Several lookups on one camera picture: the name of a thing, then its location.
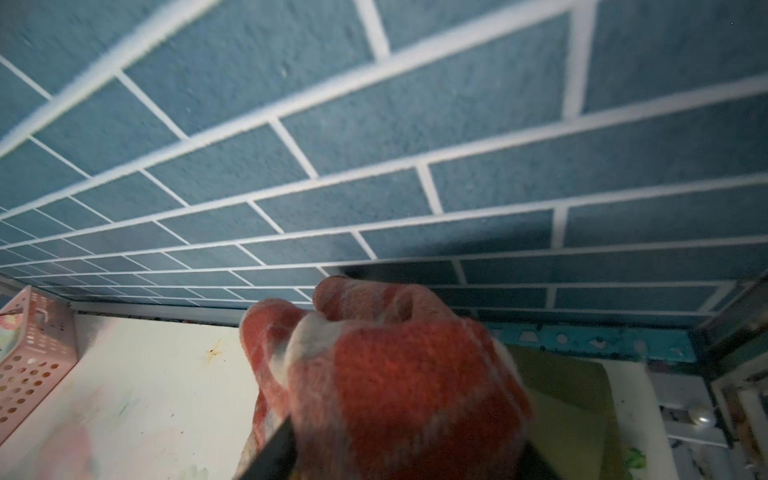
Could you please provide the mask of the pastel floral skirt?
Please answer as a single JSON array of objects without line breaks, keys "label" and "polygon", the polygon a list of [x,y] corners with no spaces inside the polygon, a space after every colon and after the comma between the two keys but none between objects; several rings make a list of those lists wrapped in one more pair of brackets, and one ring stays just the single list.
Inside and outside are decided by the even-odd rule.
[{"label": "pastel floral skirt", "polygon": [[0,360],[3,360],[16,346],[23,328],[22,313],[7,313],[0,318]]}]

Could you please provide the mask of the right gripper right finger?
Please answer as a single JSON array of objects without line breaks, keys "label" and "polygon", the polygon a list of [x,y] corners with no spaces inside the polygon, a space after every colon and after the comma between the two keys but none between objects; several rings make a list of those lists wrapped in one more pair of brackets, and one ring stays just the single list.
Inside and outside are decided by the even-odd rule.
[{"label": "right gripper right finger", "polygon": [[518,480],[560,479],[561,477],[539,450],[531,442],[527,442],[518,461]]}]

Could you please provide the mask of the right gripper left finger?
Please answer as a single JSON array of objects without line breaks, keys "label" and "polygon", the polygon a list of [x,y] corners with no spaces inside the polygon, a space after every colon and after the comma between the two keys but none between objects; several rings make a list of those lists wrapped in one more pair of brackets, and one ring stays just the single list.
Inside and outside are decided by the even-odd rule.
[{"label": "right gripper left finger", "polygon": [[260,453],[249,461],[239,480],[288,480],[296,466],[297,444],[290,417],[287,417]]}]

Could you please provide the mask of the lemon print skirt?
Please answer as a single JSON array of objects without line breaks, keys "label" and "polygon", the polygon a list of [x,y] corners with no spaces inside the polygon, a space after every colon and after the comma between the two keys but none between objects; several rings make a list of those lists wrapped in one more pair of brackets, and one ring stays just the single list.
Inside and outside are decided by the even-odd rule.
[{"label": "lemon print skirt", "polygon": [[647,469],[647,457],[638,448],[629,447],[623,451],[623,466],[628,473]]}]

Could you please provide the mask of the red patterned skirt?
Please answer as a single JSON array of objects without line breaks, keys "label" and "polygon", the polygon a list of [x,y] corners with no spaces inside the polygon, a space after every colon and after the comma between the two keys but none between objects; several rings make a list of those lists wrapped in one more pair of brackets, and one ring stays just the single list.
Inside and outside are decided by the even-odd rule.
[{"label": "red patterned skirt", "polygon": [[509,350],[416,284],[323,280],[244,314],[258,386],[244,473],[283,424],[293,479],[511,479],[534,420]]}]

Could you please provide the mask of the olive green skirt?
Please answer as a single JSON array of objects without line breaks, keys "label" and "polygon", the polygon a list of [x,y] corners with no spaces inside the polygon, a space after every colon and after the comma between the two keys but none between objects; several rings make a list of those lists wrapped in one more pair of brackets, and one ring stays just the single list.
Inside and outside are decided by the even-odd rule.
[{"label": "olive green skirt", "polygon": [[625,479],[605,368],[531,348],[508,350],[536,411],[530,442],[561,479]]}]

